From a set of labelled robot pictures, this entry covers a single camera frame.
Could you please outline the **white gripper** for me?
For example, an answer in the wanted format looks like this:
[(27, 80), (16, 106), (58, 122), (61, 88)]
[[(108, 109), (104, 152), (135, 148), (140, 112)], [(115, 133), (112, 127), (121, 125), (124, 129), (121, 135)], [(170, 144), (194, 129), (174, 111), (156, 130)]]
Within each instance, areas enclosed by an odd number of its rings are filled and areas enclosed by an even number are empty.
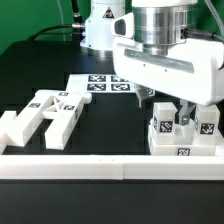
[(224, 100), (224, 38), (185, 28), (181, 44), (169, 47), (166, 56), (156, 56), (134, 41), (133, 18), (115, 20), (111, 30), (115, 73), (136, 84), (139, 107), (149, 98), (147, 87), (182, 98), (178, 116), (185, 126), (196, 104), (210, 106)]

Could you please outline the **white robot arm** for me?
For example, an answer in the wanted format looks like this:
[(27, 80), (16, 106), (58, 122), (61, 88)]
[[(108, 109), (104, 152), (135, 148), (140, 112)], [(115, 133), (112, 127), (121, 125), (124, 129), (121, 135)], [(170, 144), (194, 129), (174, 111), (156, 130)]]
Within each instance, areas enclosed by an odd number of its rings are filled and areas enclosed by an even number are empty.
[(180, 98), (179, 122), (196, 104), (224, 100), (224, 37), (189, 26), (198, 0), (132, 0), (132, 11), (111, 24), (115, 73)]

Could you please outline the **robot base column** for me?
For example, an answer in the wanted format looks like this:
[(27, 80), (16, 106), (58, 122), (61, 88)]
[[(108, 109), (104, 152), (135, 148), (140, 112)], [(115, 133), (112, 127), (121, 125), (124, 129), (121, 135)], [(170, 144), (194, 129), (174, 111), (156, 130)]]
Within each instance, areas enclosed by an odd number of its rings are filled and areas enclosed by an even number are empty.
[(125, 14), (125, 0), (91, 0), (91, 13), (85, 21), (81, 51), (99, 57), (112, 56), (114, 36), (111, 22)]

